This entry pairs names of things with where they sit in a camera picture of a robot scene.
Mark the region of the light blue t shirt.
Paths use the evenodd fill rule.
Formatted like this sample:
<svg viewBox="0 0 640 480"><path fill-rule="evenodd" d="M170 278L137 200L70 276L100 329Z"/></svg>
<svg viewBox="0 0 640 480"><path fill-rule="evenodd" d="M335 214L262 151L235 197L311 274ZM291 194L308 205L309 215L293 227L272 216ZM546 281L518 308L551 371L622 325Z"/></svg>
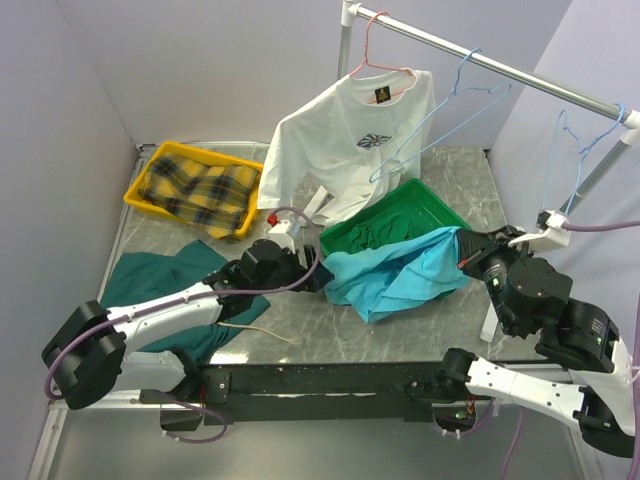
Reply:
<svg viewBox="0 0 640 480"><path fill-rule="evenodd" d="M466 287L470 279L457 267L458 231L441 227L377 249L330 254L323 262L334 276L327 300L353 307L370 324Z"/></svg>

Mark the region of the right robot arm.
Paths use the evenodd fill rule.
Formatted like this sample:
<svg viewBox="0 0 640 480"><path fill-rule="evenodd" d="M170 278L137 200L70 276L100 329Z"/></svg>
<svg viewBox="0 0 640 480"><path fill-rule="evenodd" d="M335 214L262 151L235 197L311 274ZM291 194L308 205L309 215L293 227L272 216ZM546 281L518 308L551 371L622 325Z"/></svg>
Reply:
<svg viewBox="0 0 640 480"><path fill-rule="evenodd" d="M601 452L636 458L631 357L618 328L601 308L571 298L569 276L514 245L520 234L510 225L489 233L458 230L457 267L484 283L505 335L537 335L536 353L577 375L580 384L544 381L450 348L436 373L440 393L509 400L579 431Z"/></svg>

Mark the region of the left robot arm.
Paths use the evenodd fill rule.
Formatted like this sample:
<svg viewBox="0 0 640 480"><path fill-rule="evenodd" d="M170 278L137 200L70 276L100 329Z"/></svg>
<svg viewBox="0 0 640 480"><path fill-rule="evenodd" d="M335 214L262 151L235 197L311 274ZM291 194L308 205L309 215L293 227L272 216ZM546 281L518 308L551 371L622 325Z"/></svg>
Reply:
<svg viewBox="0 0 640 480"><path fill-rule="evenodd" d="M219 325L248 310L255 297L317 292L334 278L315 248L302 253L259 239L243 255L202 280L164 297L105 308L77 307L41 354L44 391L72 410L123 390L156 390L185 402L198 392L200 367L183 347L147 346L181 332Z"/></svg>

